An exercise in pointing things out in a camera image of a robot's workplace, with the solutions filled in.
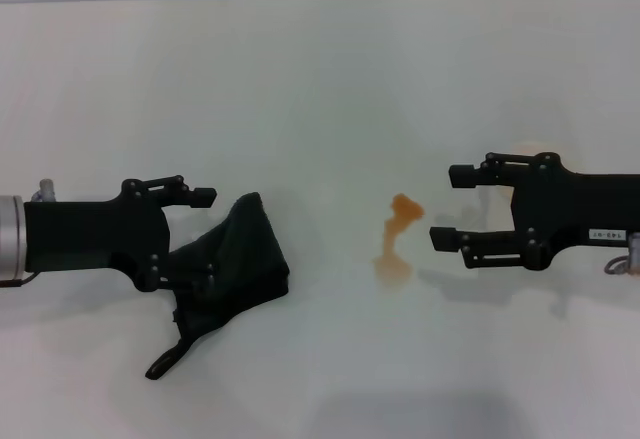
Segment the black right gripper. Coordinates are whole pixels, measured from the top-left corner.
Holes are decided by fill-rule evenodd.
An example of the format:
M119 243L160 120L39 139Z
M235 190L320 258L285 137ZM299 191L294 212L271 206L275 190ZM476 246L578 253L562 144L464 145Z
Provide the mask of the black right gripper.
M524 267L542 271L577 246L633 247L639 240L639 176L567 169L558 154L490 152L478 165L451 165L453 188L514 188L515 231L470 232L431 227L438 252L460 252L468 269Z

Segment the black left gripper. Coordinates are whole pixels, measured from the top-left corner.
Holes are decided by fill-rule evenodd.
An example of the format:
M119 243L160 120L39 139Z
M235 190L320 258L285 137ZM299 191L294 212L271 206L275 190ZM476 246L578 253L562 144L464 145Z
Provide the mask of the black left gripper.
M206 297L215 285L212 259L168 255L164 207L210 208L214 188L191 189L181 175L127 179L106 201L24 204L29 273L114 269L141 292Z

